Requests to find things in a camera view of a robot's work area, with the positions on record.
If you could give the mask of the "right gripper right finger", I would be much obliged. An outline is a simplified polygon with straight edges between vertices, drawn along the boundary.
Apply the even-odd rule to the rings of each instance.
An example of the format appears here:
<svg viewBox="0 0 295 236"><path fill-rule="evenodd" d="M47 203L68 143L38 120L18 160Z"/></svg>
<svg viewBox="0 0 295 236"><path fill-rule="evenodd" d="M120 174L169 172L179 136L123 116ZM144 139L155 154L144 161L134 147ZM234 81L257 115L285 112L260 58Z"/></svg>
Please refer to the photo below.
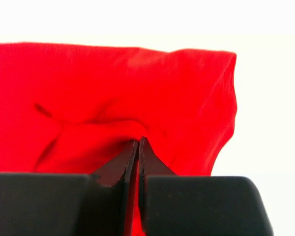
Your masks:
<svg viewBox="0 0 295 236"><path fill-rule="evenodd" d="M271 236L261 195L247 177L179 176L138 147L138 206L148 236Z"/></svg>

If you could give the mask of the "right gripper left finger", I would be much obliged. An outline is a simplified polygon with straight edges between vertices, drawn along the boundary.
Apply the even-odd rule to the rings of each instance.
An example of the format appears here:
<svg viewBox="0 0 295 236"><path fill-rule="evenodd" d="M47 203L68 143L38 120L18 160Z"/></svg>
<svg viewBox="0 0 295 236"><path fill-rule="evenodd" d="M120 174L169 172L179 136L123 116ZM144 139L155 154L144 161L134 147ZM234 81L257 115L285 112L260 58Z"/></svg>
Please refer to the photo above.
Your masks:
<svg viewBox="0 0 295 236"><path fill-rule="evenodd" d="M136 141L92 174L0 173L0 236L128 236Z"/></svg>

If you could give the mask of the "red t-shirt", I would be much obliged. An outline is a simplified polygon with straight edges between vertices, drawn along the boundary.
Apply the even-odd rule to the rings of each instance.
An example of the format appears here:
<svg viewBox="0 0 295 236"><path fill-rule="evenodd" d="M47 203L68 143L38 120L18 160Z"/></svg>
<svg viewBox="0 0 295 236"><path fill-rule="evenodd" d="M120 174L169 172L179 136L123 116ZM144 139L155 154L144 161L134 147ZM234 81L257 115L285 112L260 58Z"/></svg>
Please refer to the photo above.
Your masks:
<svg viewBox="0 0 295 236"><path fill-rule="evenodd" d="M0 172L90 174L142 137L211 175L237 112L234 52L0 44Z"/></svg>

